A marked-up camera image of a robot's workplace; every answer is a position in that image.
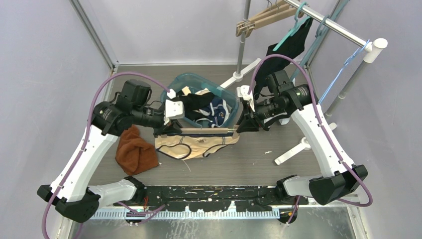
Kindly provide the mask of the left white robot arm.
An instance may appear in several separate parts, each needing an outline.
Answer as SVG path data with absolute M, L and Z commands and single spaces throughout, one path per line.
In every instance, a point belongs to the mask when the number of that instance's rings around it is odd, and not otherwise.
M 99 186 L 91 186 L 89 181 L 106 152 L 125 130 L 136 124 L 162 132 L 172 120 L 184 116 L 184 105 L 174 100 L 173 90 L 159 109 L 148 105 L 151 95 L 148 83 L 132 79 L 124 83 L 112 101 L 92 108 L 78 149 L 51 184 L 39 187 L 37 195 L 54 206 L 59 214 L 78 223 L 86 222 L 99 208 L 114 203 L 142 204 L 146 187 L 132 176 Z

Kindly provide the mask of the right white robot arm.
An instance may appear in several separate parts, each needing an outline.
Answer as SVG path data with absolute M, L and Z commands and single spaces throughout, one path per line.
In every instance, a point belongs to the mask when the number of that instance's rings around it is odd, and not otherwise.
M 279 180 L 277 200 L 287 205 L 296 196 L 306 196 L 326 205 L 354 192 L 368 171 L 364 165 L 356 165 L 343 150 L 320 105 L 314 104 L 315 96 L 309 86 L 295 86 L 292 82 L 279 85 L 277 80 L 270 79 L 269 88 L 274 96 L 260 103 L 255 102 L 248 85 L 236 89 L 243 104 L 237 133 L 269 130 L 271 120 L 290 117 L 304 134 L 320 168 L 317 176 L 292 175 Z

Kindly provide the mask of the light blue wire hanger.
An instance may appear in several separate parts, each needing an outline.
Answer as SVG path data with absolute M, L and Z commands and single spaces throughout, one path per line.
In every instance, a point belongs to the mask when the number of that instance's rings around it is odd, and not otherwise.
M 341 76 L 342 72 L 344 71 L 344 69 L 353 61 L 353 59 L 359 55 L 363 50 L 366 49 L 367 45 L 370 43 L 370 39 L 368 39 L 365 44 L 360 47 L 357 48 L 343 63 L 342 67 L 340 68 L 340 70 L 338 71 L 337 75 L 335 76 L 335 78 L 330 82 L 329 86 L 327 87 L 327 89 L 324 91 L 324 93 L 321 95 L 318 103 L 321 104 L 326 96 L 328 95 L 328 93 L 330 92 L 330 90 L 332 89 L 332 87 L 334 86 L 334 84 L 336 83 L 336 81 L 338 80 L 338 78 Z

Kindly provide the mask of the beige underwear navy trim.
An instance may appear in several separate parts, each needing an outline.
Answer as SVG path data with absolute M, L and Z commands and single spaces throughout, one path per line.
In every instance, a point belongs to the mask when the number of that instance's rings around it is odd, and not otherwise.
M 236 144 L 239 135 L 229 136 L 159 136 L 155 138 L 155 148 L 158 152 L 176 160 L 205 158 L 219 150 Z

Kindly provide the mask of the black underwear beige waistband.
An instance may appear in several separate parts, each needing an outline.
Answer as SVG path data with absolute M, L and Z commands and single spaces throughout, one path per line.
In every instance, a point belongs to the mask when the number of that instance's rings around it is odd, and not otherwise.
M 213 99 L 214 94 L 208 92 L 202 95 L 188 94 L 186 96 L 176 96 L 172 101 L 181 101 L 184 106 L 185 117 L 191 121 L 195 121 L 205 118 L 202 113 L 199 113 L 199 110 L 209 106 Z

